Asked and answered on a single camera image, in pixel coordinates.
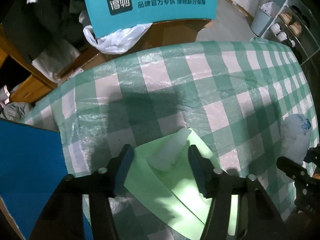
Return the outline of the black hanging coat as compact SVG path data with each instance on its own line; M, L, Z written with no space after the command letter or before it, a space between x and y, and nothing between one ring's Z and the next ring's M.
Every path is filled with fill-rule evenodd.
M56 38L67 39L74 25L70 0L1 0L1 26L27 63Z

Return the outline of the wooden louvered wardrobe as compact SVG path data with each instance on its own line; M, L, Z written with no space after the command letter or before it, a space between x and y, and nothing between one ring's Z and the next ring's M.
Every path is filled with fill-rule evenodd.
M9 86L11 102L35 103L57 88L23 59L1 28L1 87Z

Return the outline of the grey clothes pile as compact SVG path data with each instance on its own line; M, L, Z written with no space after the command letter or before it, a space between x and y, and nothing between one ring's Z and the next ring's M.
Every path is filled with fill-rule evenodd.
M32 105L27 102L10 102L10 92L7 86L1 88L1 119L20 122L33 109Z

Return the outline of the green checkered tablecloth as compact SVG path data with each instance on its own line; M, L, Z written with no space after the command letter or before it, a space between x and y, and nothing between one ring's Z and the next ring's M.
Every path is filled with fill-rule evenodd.
M222 166L255 174L283 219L295 188L277 176L280 122L300 113L319 143L319 93L289 47L195 42L119 57L73 77L39 101L24 123L60 132L69 173L104 166L134 147L192 128Z

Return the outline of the white blue striped sock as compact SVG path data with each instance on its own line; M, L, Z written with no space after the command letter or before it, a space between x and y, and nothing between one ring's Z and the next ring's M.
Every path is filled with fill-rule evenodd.
M280 124L280 157L286 157L302 166L311 140L311 123L302 114L291 114Z

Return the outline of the teal shoe box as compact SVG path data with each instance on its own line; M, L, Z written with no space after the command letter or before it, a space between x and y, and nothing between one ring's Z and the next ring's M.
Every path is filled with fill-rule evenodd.
M97 38L138 24L171 20L214 20L217 0L85 0Z

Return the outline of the white plastic bag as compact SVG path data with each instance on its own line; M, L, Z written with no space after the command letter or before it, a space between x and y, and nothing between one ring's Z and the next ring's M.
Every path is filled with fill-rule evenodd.
M94 37L93 27L83 29L87 42L95 49L107 55L121 55L128 52L150 29L152 23L138 24L132 28L119 29L101 38Z

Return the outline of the light blue trash bin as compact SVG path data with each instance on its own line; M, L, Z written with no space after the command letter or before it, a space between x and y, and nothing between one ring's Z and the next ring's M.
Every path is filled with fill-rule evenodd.
M259 6L251 24L251 31L258 37L261 37L278 11L279 7L274 2L267 2Z

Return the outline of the shoe rack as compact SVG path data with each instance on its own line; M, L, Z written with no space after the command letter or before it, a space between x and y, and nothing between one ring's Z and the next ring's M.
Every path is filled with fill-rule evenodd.
M291 47L300 64L319 52L319 24L301 0L286 0L262 37Z

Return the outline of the blue cardboard box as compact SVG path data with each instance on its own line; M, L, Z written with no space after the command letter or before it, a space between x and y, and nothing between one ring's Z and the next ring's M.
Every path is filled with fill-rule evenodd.
M65 175L59 132L1 120L1 199L25 239Z

